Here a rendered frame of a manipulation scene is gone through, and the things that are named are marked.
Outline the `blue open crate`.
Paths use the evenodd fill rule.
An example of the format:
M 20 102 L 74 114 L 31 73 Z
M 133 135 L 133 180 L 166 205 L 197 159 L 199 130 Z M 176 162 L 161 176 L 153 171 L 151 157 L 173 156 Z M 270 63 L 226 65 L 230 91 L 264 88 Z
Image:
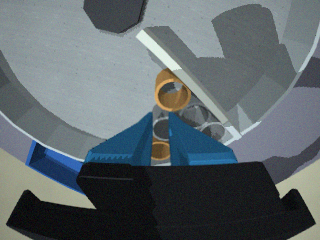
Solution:
M 85 195 L 76 182 L 83 162 L 66 157 L 33 140 L 25 165 L 57 183 Z

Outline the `bronze bushing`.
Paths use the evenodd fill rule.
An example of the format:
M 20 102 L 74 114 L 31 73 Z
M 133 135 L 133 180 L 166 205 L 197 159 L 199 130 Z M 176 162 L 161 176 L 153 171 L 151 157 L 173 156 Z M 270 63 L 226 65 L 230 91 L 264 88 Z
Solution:
M 166 93 L 162 91 L 160 88 L 169 82 L 178 82 L 183 84 L 183 86 L 175 93 Z M 163 69 L 157 75 L 155 82 L 155 101 L 162 109 L 167 111 L 178 111 L 183 109 L 189 103 L 190 99 L 190 89 L 169 68 Z
M 170 157 L 169 141 L 158 140 L 153 136 L 152 157 L 154 160 L 164 160 Z

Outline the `grey metal bushing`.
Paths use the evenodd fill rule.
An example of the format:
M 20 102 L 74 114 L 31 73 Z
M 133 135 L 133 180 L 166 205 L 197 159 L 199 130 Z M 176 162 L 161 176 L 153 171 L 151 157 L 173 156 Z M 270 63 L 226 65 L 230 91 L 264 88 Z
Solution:
M 153 136 L 158 140 L 169 141 L 168 119 L 169 111 L 162 109 L 158 104 L 153 107 Z
M 205 128 L 206 127 L 206 128 Z M 204 129 L 204 130 L 203 130 Z M 218 120 L 218 118 L 213 115 L 211 112 L 211 119 L 210 121 L 203 126 L 202 128 L 197 129 L 204 134 L 208 135 L 209 137 L 221 141 L 227 134 L 227 129 L 224 127 L 224 125 Z
M 188 107 L 193 105 L 199 105 L 199 106 L 194 110 L 185 110 Z M 189 103 L 183 109 L 180 109 L 177 112 L 178 112 L 178 117 L 184 123 L 192 126 L 195 129 L 202 128 L 211 119 L 211 111 L 192 91 L 191 91 L 191 99 Z

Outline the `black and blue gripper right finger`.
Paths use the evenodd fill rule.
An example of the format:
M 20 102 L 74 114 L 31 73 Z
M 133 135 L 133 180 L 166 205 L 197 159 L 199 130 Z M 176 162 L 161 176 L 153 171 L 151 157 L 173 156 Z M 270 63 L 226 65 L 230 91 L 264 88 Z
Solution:
M 184 123 L 173 112 L 169 112 L 168 132 L 171 166 L 238 163 L 231 148 Z

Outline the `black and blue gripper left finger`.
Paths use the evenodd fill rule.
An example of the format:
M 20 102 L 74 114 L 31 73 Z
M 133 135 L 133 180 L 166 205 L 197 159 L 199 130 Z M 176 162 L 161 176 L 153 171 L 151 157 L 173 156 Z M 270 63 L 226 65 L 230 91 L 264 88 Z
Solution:
M 153 115 L 149 112 L 136 124 L 90 149 L 83 164 L 97 162 L 151 166 L 152 142 Z

